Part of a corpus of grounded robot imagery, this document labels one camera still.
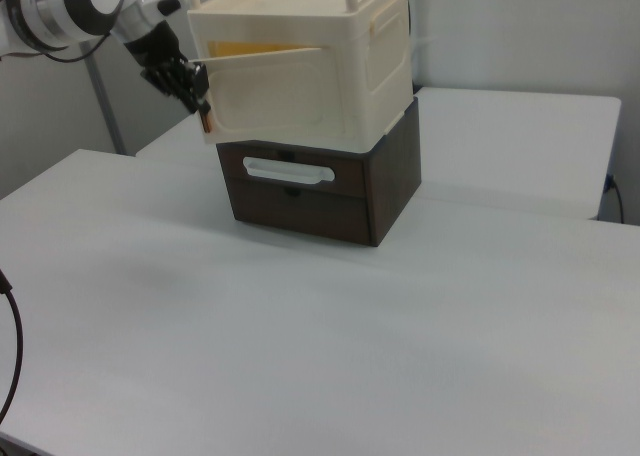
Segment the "cream plastic storage box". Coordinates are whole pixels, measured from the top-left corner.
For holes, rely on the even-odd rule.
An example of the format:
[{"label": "cream plastic storage box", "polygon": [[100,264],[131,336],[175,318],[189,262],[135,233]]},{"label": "cream plastic storage box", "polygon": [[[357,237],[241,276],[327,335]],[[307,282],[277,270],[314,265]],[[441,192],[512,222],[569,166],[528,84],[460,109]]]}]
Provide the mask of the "cream plastic storage box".
[{"label": "cream plastic storage box", "polygon": [[190,0],[209,143],[365,153],[412,101],[407,0]]}]

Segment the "black cable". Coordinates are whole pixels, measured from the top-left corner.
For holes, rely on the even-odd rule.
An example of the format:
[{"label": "black cable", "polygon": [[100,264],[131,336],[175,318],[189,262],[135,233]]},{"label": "black cable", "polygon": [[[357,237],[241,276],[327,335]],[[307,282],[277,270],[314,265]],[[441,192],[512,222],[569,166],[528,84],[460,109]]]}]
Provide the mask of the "black cable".
[{"label": "black cable", "polygon": [[618,188],[618,183],[614,179],[611,182],[611,187],[616,190],[616,195],[618,196],[618,207],[620,208],[620,224],[624,224],[624,208],[622,206],[622,195],[620,194],[620,188]]},{"label": "black cable", "polygon": [[[118,5],[116,6],[115,11],[116,12],[120,12],[120,10],[122,9],[122,5],[124,4],[124,0],[120,0],[118,1]],[[100,41],[98,41],[96,43],[96,45],[91,48],[87,53],[82,54],[80,56],[78,56],[77,58],[71,58],[71,59],[62,59],[62,58],[58,58],[56,56],[51,56],[48,53],[43,53],[47,58],[49,58],[52,61],[55,61],[56,63],[77,63],[78,61],[82,61],[83,59],[87,59],[89,56],[91,56],[93,53],[95,53],[98,48],[100,46],[102,46],[102,43],[104,43],[107,38],[109,37],[109,33],[105,34],[102,39],[100,39]]]},{"label": "black cable", "polygon": [[16,300],[11,294],[11,284],[5,278],[2,270],[0,270],[0,293],[4,294],[9,300],[9,305],[11,306],[11,312],[13,313],[13,320],[16,323],[16,364],[13,369],[13,379],[11,380],[11,387],[9,388],[9,393],[7,394],[7,398],[5,399],[4,405],[0,410],[0,424],[4,420],[4,417],[7,415],[9,411],[9,407],[11,406],[11,402],[13,401],[13,397],[16,394],[16,389],[18,388],[18,380],[20,379],[20,371],[22,369],[22,350],[23,350],[23,339],[22,339],[22,319],[20,318],[20,311],[18,310],[18,305],[16,304]]},{"label": "black cable", "polygon": [[78,61],[82,61],[83,59],[87,59],[89,56],[91,56],[93,53],[95,53],[95,52],[98,50],[98,48],[99,48],[100,46],[102,46],[102,43],[104,43],[104,42],[107,40],[107,38],[108,38],[108,37],[109,37],[109,35],[108,35],[108,34],[105,34],[105,35],[100,39],[100,41],[98,41],[98,42],[96,43],[96,45],[95,45],[93,48],[91,48],[87,53],[85,53],[85,54],[83,54],[83,55],[81,55],[81,56],[78,56],[77,58],[61,59],[61,58],[56,58],[55,56],[51,56],[51,55],[50,55],[50,54],[48,54],[48,53],[43,53],[43,54],[45,55],[45,57],[47,57],[47,58],[49,58],[50,60],[55,61],[55,62],[57,62],[57,63],[77,63]]}]

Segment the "table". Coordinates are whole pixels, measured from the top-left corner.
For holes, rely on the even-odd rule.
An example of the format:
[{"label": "table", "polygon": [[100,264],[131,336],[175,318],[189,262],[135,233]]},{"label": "table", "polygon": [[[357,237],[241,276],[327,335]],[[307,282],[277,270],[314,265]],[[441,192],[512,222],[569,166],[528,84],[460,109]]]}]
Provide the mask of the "table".
[{"label": "table", "polygon": [[636,227],[413,199],[366,248],[86,151],[0,222],[26,345],[1,431],[45,454],[640,451]]},{"label": "table", "polygon": [[[415,197],[578,219],[600,207],[620,100],[423,88],[422,186]],[[137,153],[219,169],[191,116]]]}]

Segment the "white wall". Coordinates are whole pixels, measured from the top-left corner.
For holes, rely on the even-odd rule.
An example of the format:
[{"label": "white wall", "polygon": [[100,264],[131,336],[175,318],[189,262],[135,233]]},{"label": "white wall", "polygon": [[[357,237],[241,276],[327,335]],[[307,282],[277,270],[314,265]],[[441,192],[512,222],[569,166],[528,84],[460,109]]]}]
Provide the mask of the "white wall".
[{"label": "white wall", "polygon": [[0,198],[80,148],[113,152],[84,63],[2,58]]},{"label": "white wall", "polygon": [[[424,85],[620,98],[612,171],[640,224],[640,0],[412,0],[412,13]],[[605,219],[616,204],[605,197]]]}]

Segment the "black wire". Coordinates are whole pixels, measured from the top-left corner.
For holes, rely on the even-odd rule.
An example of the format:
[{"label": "black wire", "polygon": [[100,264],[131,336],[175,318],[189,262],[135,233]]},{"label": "black wire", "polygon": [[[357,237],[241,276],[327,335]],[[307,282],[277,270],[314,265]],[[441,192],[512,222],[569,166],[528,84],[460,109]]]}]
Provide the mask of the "black wire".
[{"label": "black wire", "polygon": [[22,339],[22,319],[20,319],[20,311],[18,310],[18,305],[16,304],[16,300],[11,294],[11,291],[7,291],[5,296],[9,300],[9,305],[11,306],[11,312],[13,313],[13,320],[16,323],[16,365],[13,369],[13,379],[11,380],[11,387],[9,388],[9,393],[7,394],[7,399],[2,406],[2,410],[0,410],[0,424],[4,420],[4,417],[7,415],[9,411],[9,406],[11,406],[11,402],[13,401],[13,397],[16,394],[16,389],[18,388],[18,380],[20,379],[20,371],[22,369],[22,350],[23,350],[23,339]]},{"label": "black wire", "polygon": [[620,188],[618,188],[618,183],[616,183],[615,179],[611,182],[611,187],[616,190],[616,195],[618,196],[618,207],[620,208],[620,224],[624,224],[624,208],[622,206],[622,195],[620,194]]},{"label": "black wire", "polygon": [[[119,12],[120,12],[120,10],[122,9],[122,5],[123,5],[123,4],[124,4],[124,0],[120,0],[120,1],[118,1],[118,6],[116,6],[116,9],[115,9],[115,11],[116,11],[117,13],[119,13]],[[87,52],[87,53],[85,53],[85,54],[83,54],[83,55],[81,55],[81,56],[78,56],[77,58],[62,59],[62,58],[57,58],[56,56],[51,56],[51,55],[50,55],[50,54],[48,54],[48,53],[43,53],[43,54],[44,54],[47,58],[49,58],[50,60],[55,61],[56,63],[77,63],[78,61],[82,61],[83,59],[87,59],[89,56],[91,56],[93,53],[95,53],[95,52],[98,50],[98,48],[99,48],[100,46],[102,46],[102,43],[104,43],[104,42],[107,40],[107,38],[108,38],[108,37],[109,37],[109,33],[105,34],[105,35],[102,37],[102,39],[101,39],[100,41],[98,41],[98,42],[96,43],[96,45],[95,45],[93,48],[91,48],[91,49],[89,50],[89,52]]]},{"label": "black wire", "polygon": [[96,43],[96,45],[91,48],[87,53],[78,56],[77,58],[71,58],[71,59],[60,59],[60,58],[56,58],[55,56],[51,56],[50,54],[47,53],[43,53],[45,55],[45,57],[49,58],[52,61],[55,61],[57,63],[77,63],[78,61],[82,61],[83,59],[87,59],[89,56],[91,56],[93,53],[95,53],[97,51],[97,49],[102,46],[102,43],[104,43],[107,38],[109,37],[108,34],[105,34],[102,39],[100,39],[100,41],[98,41]]}]

